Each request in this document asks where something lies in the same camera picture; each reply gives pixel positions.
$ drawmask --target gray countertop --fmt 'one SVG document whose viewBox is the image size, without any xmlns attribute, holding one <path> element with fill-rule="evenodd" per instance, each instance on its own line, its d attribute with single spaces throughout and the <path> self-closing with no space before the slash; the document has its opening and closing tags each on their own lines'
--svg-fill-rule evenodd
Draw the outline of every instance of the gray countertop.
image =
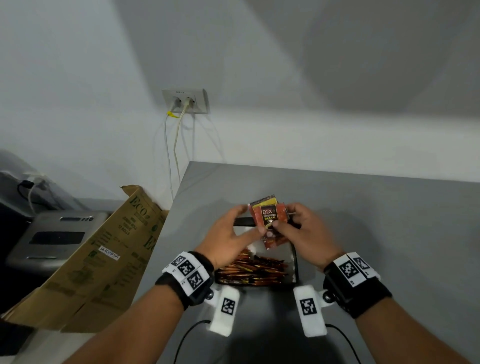
<svg viewBox="0 0 480 364">
<path fill-rule="evenodd" d="M 318 212 L 346 251 L 358 252 L 382 276 L 395 299 L 440 339 L 480 362 L 480 184 L 413 178 L 191 162 L 135 299 L 181 251 L 194 249 L 230 207 L 275 194 Z M 301 284 L 322 288 L 323 274 L 300 257 Z M 373 358 L 354 321 L 338 306 L 323 309 L 365 363 Z M 159 363 L 172 363 L 181 337 L 206 304 L 189 308 Z M 242 290 L 232 335 L 195 328 L 178 363 L 270 363 L 302 360 L 355 363 L 347 342 L 329 330 L 304 336 L 293 292 Z"/>
</svg>

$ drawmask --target wrist strap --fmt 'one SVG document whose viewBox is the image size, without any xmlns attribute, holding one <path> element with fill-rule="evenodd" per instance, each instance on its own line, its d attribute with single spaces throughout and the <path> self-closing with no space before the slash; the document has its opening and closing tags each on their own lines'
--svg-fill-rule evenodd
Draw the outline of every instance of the wrist strap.
<svg viewBox="0 0 480 364">
<path fill-rule="evenodd" d="M 156 285 L 169 285 L 180 298 L 183 308 L 205 299 L 213 283 L 213 265 L 198 252 L 182 252 L 162 270 Z"/>
<path fill-rule="evenodd" d="M 357 253 L 348 253 L 324 269 L 324 289 L 333 292 L 338 305 L 357 318 L 390 291 L 380 282 L 379 274 Z"/>
</svg>

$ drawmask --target cardboard box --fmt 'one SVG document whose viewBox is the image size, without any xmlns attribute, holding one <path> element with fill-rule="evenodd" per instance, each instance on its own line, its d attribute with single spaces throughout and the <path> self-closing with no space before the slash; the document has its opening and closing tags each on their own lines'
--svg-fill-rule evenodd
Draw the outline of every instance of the cardboard box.
<svg viewBox="0 0 480 364">
<path fill-rule="evenodd" d="M 129 196 L 41 287 L 2 315 L 63 332 L 99 332 L 132 304 L 168 211 L 136 185 Z"/>
</svg>

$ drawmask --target white cord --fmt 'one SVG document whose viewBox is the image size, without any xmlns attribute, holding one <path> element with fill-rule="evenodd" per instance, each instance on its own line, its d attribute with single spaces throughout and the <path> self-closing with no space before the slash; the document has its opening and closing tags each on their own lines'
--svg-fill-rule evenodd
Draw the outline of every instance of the white cord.
<svg viewBox="0 0 480 364">
<path fill-rule="evenodd" d="M 35 188 L 35 186 L 36 186 L 36 184 L 34 184 L 32 186 L 32 188 L 28 191 L 28 195 L 27 195 L 28 205 L 30 206 L 30 210 L 32 210 L 34 216 L 36 215 L 36 212 L 35 212 L 35 209 L 33 208 L 32 192 L 33 192 L 33 189 Z"/>
<path fill-rule="evenodd" d="M 181 119 L 183 118 L 183 115 L 185 114 L 185 111 L 187 111 L 187 109 L 192 106 L 192 102 L 193 102 L 193 100 L 191 98 L 187 97 L 187 101 L 185 102 L 185 105 L 183 106 L 183 110 L 180 114 L 179 121 L 177 123 L 177 133 L 175 134 L 175 143 L 173 143 L 173 155 L 175 156 L 175 164 L 177 165 L 177 174 L 179 175 L 179 184 L 181 182 L 181 178 L 180 178 L 179 162 L 177 160 L 177 139 L 179 137 L 179 129 L 180 129 Z"/>
<path fill-rule="evenodd" d="M 172 168 L 170 166 L 170 153 L 168 152 L 168 141 L 167 141 L 167 120 L 168 114 L 165 118 L 165 122 L 163 123 L 163 136 L 165 137 L 165 148 L 167 149 L 167 158 L 168 158 L 168 175 L 170 176 L 170 193 L 172 195 L 172 202 L 173 202 L 173 188 L 172 188 Z"/>
</svg>

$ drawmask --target hand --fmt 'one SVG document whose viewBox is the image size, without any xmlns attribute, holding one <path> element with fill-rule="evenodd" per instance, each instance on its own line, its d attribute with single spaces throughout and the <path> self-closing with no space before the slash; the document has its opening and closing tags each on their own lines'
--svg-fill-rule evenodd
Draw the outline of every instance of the hand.
<svg viewBox="0 0 480 364">
<path fill-rule="evenodd" d="M 262 235 L 258 229 L 248 230 L 238 236 L 234 233 L 235 218 L 245 211 L 247 211 L 247 205 L 235 206 L 228 210 L 213 224 L 204 241 L 195 249 L 210 260 L 215 270 L 233 262 L 247 245 L 261 238 Z"/>
<path fill-rule="evenodd" d="M 327 265 L 344 254 L 334 243 L 330 230 L 312 210 L 295 203 L 287 205 L 287 211 L 295 213 L 292 219 L 301 225 L 300 229 L 279 220 L 274 221 L 272 225 L 293 243 L 297 252 L 306 261 L 323 271 Z"/>
</svg>

